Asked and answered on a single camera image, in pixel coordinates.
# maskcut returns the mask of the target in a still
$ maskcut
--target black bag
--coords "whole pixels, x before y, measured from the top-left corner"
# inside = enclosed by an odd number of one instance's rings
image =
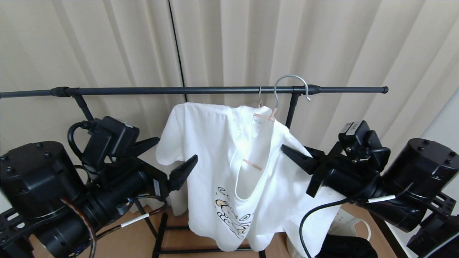
[[[316,258],[377,258],[368,240],[356,236],[327,235]]]

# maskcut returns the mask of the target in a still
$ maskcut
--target cartoon print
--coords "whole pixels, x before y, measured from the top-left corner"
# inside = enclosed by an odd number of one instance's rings
[[[237,238],[244,239],[245,234],[248,232],[249,226],[252,223],[252,221],[249,220],[251,215],[246,214],[242,216],[242,218],[238,218],[237,214],[234,213],[233,208],[231,208],[228,204],[230,196],[226,194],[226,190],[222,187],[217,187],[217,190],[226,198],[226,200],[222,200],[223,198],[220,197],[217,192],[215,193],[215,195],[218,196],[217,200],[215,200],[218,217],[228,226],[229,230],[233,232]]]

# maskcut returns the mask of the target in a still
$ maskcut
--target white basket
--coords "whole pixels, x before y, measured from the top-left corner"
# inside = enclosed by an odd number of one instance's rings
[[[338,214],[336,214],[335,219],[331,223],[330,229],[328,229],[328,234],[335,236],[357,236],[355,231],[355,224],[362,221],[368,230],[367,240],[370,241],[371,229],[368,223],[362,219],[358,219],[349,213],[345,212],[342,209],[339,209]],[[305,258],[295,249],[290,239],[287,237],[287,250],[291,258]]]

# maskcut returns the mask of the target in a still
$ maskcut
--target clothes hanger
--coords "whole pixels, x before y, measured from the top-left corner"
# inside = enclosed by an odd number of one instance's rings
[[[274,95],[276,96],[276,107],[274,108],[273,112],[271,113],[271,116],[264,116],[264,115],[260,115],[260,114],[254,114],[255,117],[267,118],[269,121],[274,121],[274,113],[276,113],[277,106],[279,104],[279,98],[278,98],[277,92],[276,92],[277,84],[280,82],[280,80],[282,80],[283,78],[287,78],[287,77],[295,77],[295,78],[300,79],[304,83],[304,87],[306,88],[306,99],[308,101],[311,101],[311,99],[309,98],[308,84],[306,83],[306,81],[303,78],[299,77],[298,75],[294,75],[294,74],[284,75],[284,76],[280,77],[279,79],[277,79],[276,83],[274,84]],[[260,108],[262,105],[263,105],[263,102],[261,101],[261,86],[260,86],[260,89],[258,91],[258,108]],[[251,165],[252,167],[256,168],[257,170],[262,171],[261,167],[253,164],[252,162],[250,162],[250,161],[248,161],[246,159],[243,159],[243,161],[246,162],[247,164]]]

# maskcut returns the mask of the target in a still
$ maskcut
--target metal hook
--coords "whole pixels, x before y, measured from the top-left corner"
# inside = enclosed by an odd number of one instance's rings
[[[261,108],[263,106],[263,100],[261,100],[261,85],[260,89],[258,90],[258,108]]]
[[[277,104],[279,102],[279,99],[277,97],[277,93],[276,93],[276,87],[277,87],[277,84],[279,83],[280,80],[282,80],[283,78],[287,78],[287,77],[295,77],[297,79],[300,79],[303,83],[304,83],[304,87],[306,88],[306,99],[311,101],[311,99],[309,98],[309,88],[308,88],[308,84],[306,83],[306,81],[299,77],[298,75],[294,75],[294,74],[288,74],[288,75],[284,75],[282,77],[280,77],[279,79],[277,79],[276,81],[276,84],[274,85],[274,95],[276,95],[276,108],[277,108]]]

